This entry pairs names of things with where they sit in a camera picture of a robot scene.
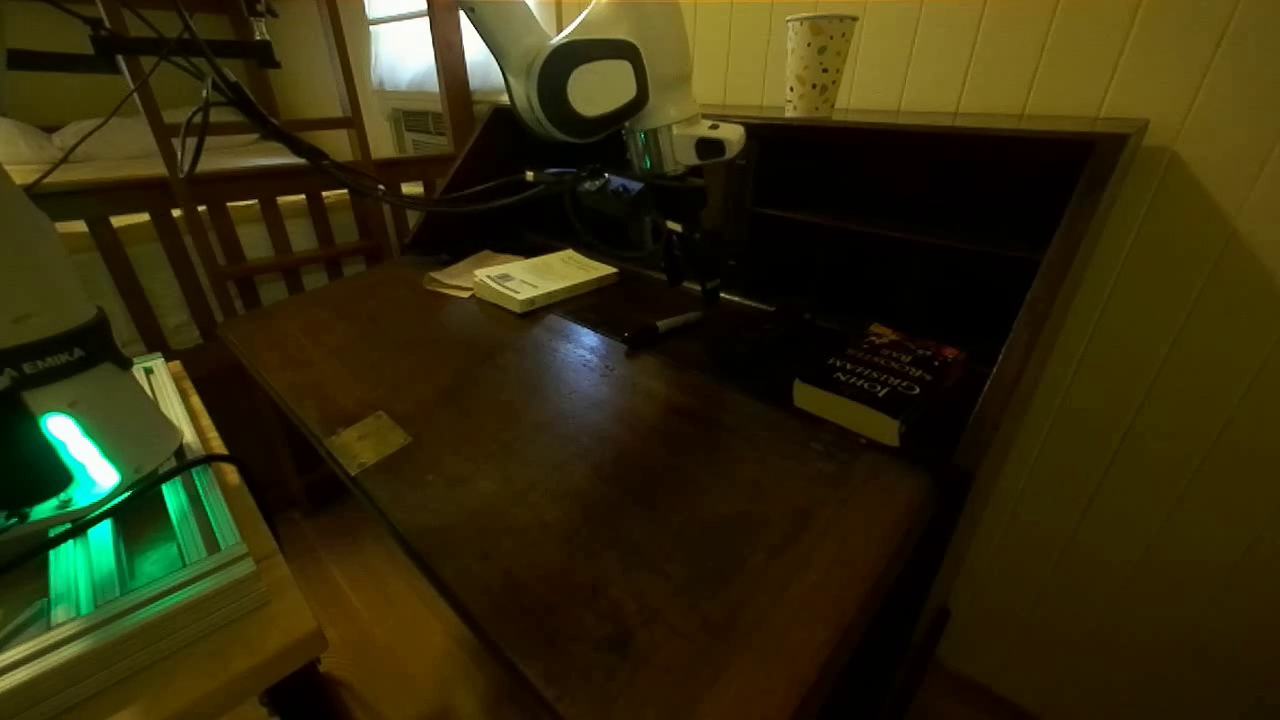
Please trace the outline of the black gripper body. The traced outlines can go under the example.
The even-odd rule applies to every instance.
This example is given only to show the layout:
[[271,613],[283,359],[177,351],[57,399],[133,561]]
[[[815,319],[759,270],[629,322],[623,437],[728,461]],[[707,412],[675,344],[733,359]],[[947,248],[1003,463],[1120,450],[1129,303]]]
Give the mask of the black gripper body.
[[680,119],[623,128],[623,173],[587,173],[570,183],[570,227],[583,248],[669,283],[713,283],[717,260],[702,241],[702,173],[737,160],[747,132],[728,119]]

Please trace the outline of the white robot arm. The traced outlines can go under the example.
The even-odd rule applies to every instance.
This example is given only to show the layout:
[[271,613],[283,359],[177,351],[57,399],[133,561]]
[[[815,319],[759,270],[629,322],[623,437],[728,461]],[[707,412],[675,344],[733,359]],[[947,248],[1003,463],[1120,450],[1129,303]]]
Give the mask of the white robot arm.
[[623,241],[613,257],[665,252],[665,270],[702,283],[724,277],[724,257],[702,234],[702,197],[692,179],[742,153],[747,132],[707,119],[692,95],[686,26],[675,0],[592,0],[562,30],[547,30],[525,0],[458,0],[509,89],[528,137],[580,173],[557,198],[525,209],[538,234],[583,234],[576,215],[583,173],[613,154],[650,198],[623,202]]

